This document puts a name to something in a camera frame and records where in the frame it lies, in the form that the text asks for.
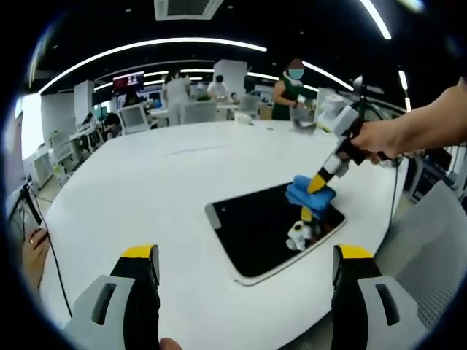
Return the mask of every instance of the ceiling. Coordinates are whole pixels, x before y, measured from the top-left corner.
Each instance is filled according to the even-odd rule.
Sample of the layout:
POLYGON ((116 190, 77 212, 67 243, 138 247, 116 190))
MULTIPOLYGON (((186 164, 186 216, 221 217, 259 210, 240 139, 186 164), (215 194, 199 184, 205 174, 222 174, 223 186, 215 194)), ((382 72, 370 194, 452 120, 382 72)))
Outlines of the ceiling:
MULTIPOLYGON (((397 1, 372 2, 390 30, 393 37, 390 41, 382 37, 359 0, 289 0, 287 6, 263 0, 225 0, 211 20, 163 22, 155 20, 153 0, 115 0, 112 3, 96 0, 92 7, 68 9, 51 27, 47 40, 42 42, 31 90, 40 90, 52 77, 106 50, 151 39, 184 36, 236 40, 268 50, 258 52, 207 43, 138 47, 86 64, 58 80, 44 93, 57 93, 86 79, 108 74, 101 81, 109 82, 117 75, 112 75, 113 72, 134 66, 207 60, 211 62, 165 63, 142 70, 162 71, 173 65, 182 69, 212 68, 212 62, 221 58, 246 61, 251 71, 273 76, 280 75, 294 57, 348 83, 364 74, 371 85, 384 90, 382 99, 400 106, 404 105, 404 91, 398 79, 399 69, 406 72, 412 106, 428 103, 447 86, 456 83, 455 62, 435 23, 424 15, 410 12, 397 1)), ((306 69, 302 80, 314 87, 343 90, 311 69, 306 69)))

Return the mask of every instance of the office chair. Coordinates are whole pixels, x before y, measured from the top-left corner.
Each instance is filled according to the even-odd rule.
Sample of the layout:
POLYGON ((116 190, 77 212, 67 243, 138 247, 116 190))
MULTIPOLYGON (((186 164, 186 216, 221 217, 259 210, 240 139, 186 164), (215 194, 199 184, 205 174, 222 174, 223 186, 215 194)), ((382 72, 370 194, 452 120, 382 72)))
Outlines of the office chair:
POLYGON ((418 302, 432 328, 467 271, 467 216, 453 191, 438 182, 396 220, 376 256, 383 276, 394 277, 418 302))
POLYGON ((261 97, 259 96, 243 96, 240 100, 239 111, 257 119, 260 103, 261 97))
POLYGON ((122 134, 139 133, 150 129, 149 121, 142 104, 123 107, 117 111, 122 122, 122 134))
POLYGON ((182 125, 215 122, 217 105, 214 101, 199 101, 182 106, 182 125))

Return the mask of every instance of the computer monitor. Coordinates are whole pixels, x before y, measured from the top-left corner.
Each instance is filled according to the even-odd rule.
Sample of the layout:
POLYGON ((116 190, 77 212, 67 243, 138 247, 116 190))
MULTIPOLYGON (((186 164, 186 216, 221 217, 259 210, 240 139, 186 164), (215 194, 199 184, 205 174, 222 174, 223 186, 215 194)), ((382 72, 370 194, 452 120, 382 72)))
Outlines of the computer monitor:
POLYGON ((144 72, 130 73, 113 78, 114 95, 124 95, 128 91, 140 91, 144 89, 144 72))

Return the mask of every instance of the office room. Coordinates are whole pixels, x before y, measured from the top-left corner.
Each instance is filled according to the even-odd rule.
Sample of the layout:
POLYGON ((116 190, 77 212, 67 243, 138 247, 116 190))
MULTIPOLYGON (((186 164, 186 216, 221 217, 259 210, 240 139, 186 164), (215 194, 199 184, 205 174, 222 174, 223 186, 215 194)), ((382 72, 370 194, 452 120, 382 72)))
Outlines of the office room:
POLYGON ((14 328, 90 350, 451 349, 463 6, 44 3, 3 118, 14 328))

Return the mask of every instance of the hand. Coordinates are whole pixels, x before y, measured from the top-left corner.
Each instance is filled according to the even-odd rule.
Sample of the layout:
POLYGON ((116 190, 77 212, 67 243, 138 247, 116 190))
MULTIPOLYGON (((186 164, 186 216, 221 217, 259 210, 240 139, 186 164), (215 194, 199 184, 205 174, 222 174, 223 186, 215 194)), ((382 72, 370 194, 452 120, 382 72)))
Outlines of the hand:
POLYGON ((285 196, 297 206, 305 206, 312 211, 313 216, 321 219, 329 207, 329 203, 336 197, 336 192, 324 186, 323 189, 309 194, 307 192, 311 179, 306 176, 298 175, 293 179, 293 183, 287 186, 285 196))
POLYGON ((23 271, 33 288, 39 288, 42 272, 44 272, 45 257, 49 250, 48 237, 38 245, 45 235, 47 231, 44 228, 35 230, 26 236, 23 243, 23 271))
POLYGON ((352 143, 360 149, 372 152, 370 160, 373 164, 381 161, 378 152, 385 153, 389 158, 396 158, 403 151, 397 120, 365 122, 352 143))
POLYGON ((182 350, 180 345, 171 338, 162 338, 161 341, 159 341, 159 345, 161 350, 182 350))

